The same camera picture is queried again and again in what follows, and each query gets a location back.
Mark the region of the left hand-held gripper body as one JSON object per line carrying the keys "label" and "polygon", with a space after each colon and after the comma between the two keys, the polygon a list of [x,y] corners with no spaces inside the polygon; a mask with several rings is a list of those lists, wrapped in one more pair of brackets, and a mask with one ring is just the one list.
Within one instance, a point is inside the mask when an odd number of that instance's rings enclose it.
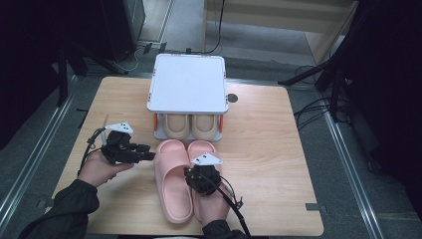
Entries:
{"label": "left hand-held gripper body", "polygon": [[136,163],[136,155],[132,149],[130,134],[133,129],[127,121],[107,124],[105,129],[109,129],[109,134],[104,131],[101,133],[102,147],[101,151],[106,160],[115,164],[116,162]]}

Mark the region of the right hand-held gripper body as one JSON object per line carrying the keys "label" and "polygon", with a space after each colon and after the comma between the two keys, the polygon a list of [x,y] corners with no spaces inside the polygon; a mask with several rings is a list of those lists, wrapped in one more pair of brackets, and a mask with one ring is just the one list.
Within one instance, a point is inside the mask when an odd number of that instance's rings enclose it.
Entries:
{"label": "right hand-held gripper body", "polygon": [[211,195],[221,184],[221,173],[218,166],[223,160],[206,152],[191,160],[192,166],[185,167],[183,173],[186,183],[200,195]]}

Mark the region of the pink slipper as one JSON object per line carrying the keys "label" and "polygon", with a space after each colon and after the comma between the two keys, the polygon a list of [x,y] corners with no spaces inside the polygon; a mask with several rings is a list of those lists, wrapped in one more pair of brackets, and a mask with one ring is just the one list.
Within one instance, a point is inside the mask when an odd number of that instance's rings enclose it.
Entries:
{"label": "pink slipper", "polygon": [[184,176],[184,169],[190,166],[184,144],[176,139],[163,141],[156,149],[153,165],[165,218],[175,224],[187,222],[193,214],[193,205]]}
{"label": "pink slipper", "polygon": [[[215,146],[209,141],[195,140],[191,142],[187,148],[187,153],[190,159],[193,159],[194,157],[199,156],[206,152],[209,152],[218,157],[218,153]],[[196,191],[194,190],[192,191],[192,203],[193,203],[194,215],[199,221],[200,221],[200,216],[198,213],[197,199],[200,196],[206,196],[206,195],[200,195]]]}

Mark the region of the beige clog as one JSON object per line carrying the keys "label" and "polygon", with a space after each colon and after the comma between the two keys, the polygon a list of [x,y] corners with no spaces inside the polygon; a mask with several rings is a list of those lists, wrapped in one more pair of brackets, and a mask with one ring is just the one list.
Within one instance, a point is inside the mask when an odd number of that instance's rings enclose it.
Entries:
{"label": "beige clog", "polygon": [[211,140],[217,133],[215,115],[194,115],[192,117],[192,134],[197,139]]}
{"label": "beige clog", "polygon": [[186,138],[189,134],[189,117],[188,115],[165,115],[163,128],[169,138]]}

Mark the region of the white shoe rack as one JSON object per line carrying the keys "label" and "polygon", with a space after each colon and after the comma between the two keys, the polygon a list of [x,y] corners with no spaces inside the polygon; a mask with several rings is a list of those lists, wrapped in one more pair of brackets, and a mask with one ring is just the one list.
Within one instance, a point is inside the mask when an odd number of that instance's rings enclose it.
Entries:
{"label": "white shoe rack", "polygon": [[154,136],[165,140],[164,116],[188,115],[192,134],[194,115],[215,115],[217,133],[222,138],[223,115],[229,109],[225,60],[219,56],[159,54],[155,59],[147,109],[154,113]]}

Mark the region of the person's left hand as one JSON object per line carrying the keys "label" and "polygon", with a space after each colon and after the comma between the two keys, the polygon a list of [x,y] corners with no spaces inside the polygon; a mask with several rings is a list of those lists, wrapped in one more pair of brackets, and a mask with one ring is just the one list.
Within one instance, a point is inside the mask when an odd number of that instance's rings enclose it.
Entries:
{"label": "person's left hand", "polygon": [[118,173],[133,167],[133,163],[110,164],[100,151],[96,151],[88,156],[78,179],[94,187],[99,187],[116,177]]}

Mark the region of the person's right hand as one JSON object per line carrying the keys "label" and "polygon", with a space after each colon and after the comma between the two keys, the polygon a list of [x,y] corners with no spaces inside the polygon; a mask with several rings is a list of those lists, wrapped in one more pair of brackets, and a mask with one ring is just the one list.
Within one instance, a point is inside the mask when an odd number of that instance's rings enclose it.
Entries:
{"label": "person's right hand", "polygon": [[230,206],[223,195],[216,190],[213,194],[197,199],[198,213],[203,226],[216,220],[226,220]]}

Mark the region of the black cabinet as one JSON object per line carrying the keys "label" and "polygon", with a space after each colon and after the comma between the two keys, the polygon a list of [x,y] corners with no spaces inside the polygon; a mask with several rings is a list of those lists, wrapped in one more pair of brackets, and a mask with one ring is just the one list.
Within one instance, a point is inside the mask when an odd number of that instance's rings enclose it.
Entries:
{"label": "black cabinet", "polygon": [[143,0],[101,0],[111,58],[133,53],[145,20]]}

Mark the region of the black tripod stand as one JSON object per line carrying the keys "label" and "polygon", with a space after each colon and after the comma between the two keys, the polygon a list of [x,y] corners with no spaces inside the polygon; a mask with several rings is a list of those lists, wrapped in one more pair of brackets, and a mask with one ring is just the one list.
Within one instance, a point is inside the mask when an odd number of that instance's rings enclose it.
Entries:
{"label": "black tripod stand", "polygon": [[338,60],[330,58],[323,63],[313,66],[309,70],[292,77],[291,79],[278,81],[278,84],[281,86],[292,86],[306,78],[313,77],[314,75],[319,75],[314,83],[318,92],[324,92],[328,89],[328,87],[331,87],[330,95],[328,97],[328,113],[335,122],[340,122],[337,115],[340,110],[338,100],[340,98],[341,82],[344,80],[344,77]]}

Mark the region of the light wooden furniture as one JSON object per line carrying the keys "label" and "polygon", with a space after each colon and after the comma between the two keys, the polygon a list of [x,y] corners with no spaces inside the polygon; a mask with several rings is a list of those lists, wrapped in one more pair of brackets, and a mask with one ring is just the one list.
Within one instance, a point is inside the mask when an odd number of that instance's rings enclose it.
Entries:
{"label": "light wooden furniture", "polygon": [[271,27],[306,33],[314,60],[328,57],[337,39],[345,35],[354,18],[357,0],[203,0],[203,23],[218,20],[231,24]]}

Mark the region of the black curtain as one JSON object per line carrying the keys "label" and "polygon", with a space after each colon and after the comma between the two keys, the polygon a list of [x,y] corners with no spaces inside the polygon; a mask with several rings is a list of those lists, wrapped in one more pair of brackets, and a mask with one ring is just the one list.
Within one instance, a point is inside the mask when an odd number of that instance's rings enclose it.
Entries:
{"label": "black curtain", "polygon": [[377,140],[369,155],[405,187],[422,220],[422,0],[360,0],[345,74]]}

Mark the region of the metal floor rail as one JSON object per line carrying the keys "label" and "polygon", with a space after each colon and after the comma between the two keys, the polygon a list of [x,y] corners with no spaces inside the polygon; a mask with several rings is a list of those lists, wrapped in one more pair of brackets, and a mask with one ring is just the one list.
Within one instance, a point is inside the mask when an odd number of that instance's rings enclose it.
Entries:
{"label": "metal floor rail", "polygon": [[18,207],[71,106],[80,78],[70,79],[68,96],[58,107],[53,92],[0,150],[0,227]]}
{"label": "metal floor rail", "polygon": [[331,118],[329,113],[324,114],[324,118],[331,137],[335,144],[340,161],[345,170],[345,174],[356,201],[359,213],[368,232],[370,239],[385,239],[383,231],[380,227],[376,214],[373,210],[369,197],[364,189],[360,177],[356,171],[352,157],[345,144],[342,133],[337,123]]}

